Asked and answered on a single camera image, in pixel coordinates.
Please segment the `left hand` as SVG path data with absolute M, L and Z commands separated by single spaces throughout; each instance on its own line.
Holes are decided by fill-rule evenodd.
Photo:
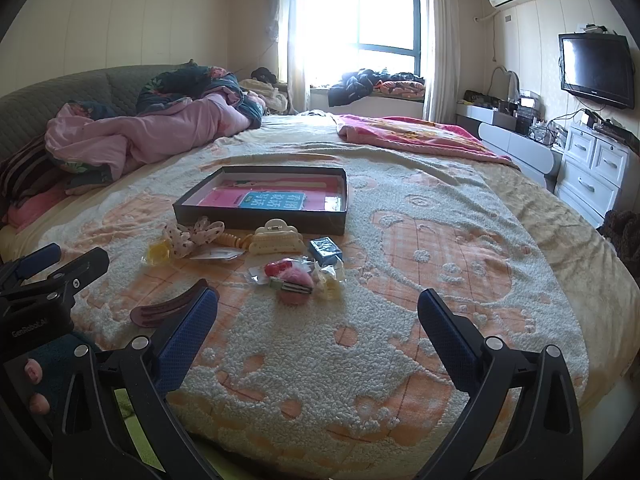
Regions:
M 28 359 L 24 366 L 24 372 L 29 382 L 35 387 L 40 384 L 43 378 L 42 367 L 34 359 Z M 29 409 L 32 414 L 38 416 L 47 415 L 50 412 L 50 403 L 41 393 L 35 392 L 29 399 Z

